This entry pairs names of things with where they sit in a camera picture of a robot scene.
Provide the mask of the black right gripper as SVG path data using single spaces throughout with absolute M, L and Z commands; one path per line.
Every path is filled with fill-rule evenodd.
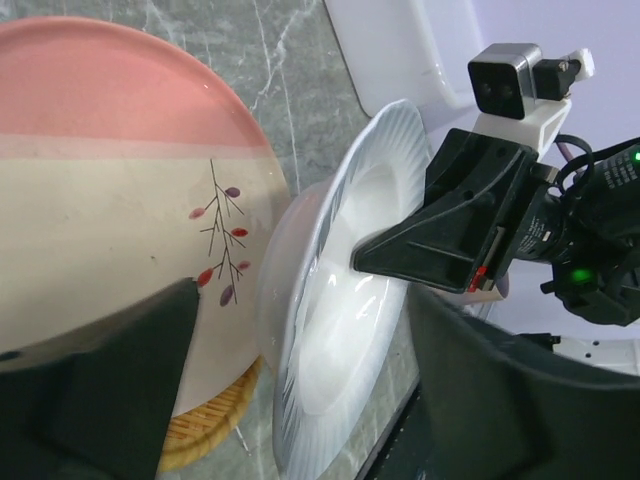
M 477 276 L 489 291 L 514 260 L 551 264 L 564 254 L 560 170 L 531 161 L 530 147 L 452 129 L 426 169 L 423 205 L 359 245 L 352 264 L 451 293 Z

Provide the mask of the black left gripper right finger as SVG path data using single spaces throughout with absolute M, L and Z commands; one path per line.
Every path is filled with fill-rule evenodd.
M 635 479 L 639 379 L 409 289 L 419 383 L 371 479 Z

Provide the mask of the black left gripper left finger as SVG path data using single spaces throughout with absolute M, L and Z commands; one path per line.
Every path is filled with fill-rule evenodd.
M 1 355 L 4 479 L 153 479 L 200 293 L 181 279 Z

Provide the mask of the orange woven pattern plate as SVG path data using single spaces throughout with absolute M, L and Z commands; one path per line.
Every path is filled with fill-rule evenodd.
M 258 357 L 213 399 L 171 419 L 158 472 L 180 469 L 205 457 L 238 426 L 252 400 L 262 367 Z

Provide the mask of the white ribbed deep plate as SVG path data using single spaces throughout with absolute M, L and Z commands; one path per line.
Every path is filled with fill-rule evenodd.
M 352 252 L 418 210 L 429 160 L 418 109 L 393 102 L 330 179 L 299 195 L 272 238 L 259 325 L 276 377 L 273 453 L 285 479 L 320 477 L 370 398 L 407 285 L 356 271 Z

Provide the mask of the pink cream floral plate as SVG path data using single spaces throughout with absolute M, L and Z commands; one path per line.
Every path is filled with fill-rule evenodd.
M 290 201 L 234 91 L 184 50 L 87 18 L 1 27 L 1 346 L 183 277 L 201 303 L 174 411 L 257 358 L 259 267 Z

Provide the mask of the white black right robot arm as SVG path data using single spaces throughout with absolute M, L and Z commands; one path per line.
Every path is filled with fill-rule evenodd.
M 487 291 L 514 260 L 548 264 L 541 291 L 591 323 L 639 317 L 639 143 L 580 155 L 562 168 L 533 148 L 451 130 L 426 170 L 422 206 L 358 246 L 355 270 L 445 292 Z

